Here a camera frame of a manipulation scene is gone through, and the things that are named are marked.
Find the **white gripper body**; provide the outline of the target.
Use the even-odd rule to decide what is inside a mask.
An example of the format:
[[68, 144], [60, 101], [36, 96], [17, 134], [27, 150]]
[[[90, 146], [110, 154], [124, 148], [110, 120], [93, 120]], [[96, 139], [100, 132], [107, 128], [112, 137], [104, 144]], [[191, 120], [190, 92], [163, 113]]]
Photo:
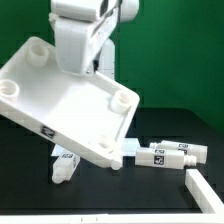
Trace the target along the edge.
[[70, 74], [93, 74], [93, 61], [115, 29], [115, 14], [88, 22], [50, 13], [49, 21], [59, 69]]

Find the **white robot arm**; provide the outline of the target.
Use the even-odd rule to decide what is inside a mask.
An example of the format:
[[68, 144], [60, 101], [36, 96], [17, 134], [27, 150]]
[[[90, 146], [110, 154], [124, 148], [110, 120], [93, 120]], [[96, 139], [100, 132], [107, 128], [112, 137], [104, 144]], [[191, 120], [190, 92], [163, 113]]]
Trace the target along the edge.
[[50, 6], [59, 69], [91, 76], [104, 43], [120, 22], [136, 17], [140, 0], [51, 0]]

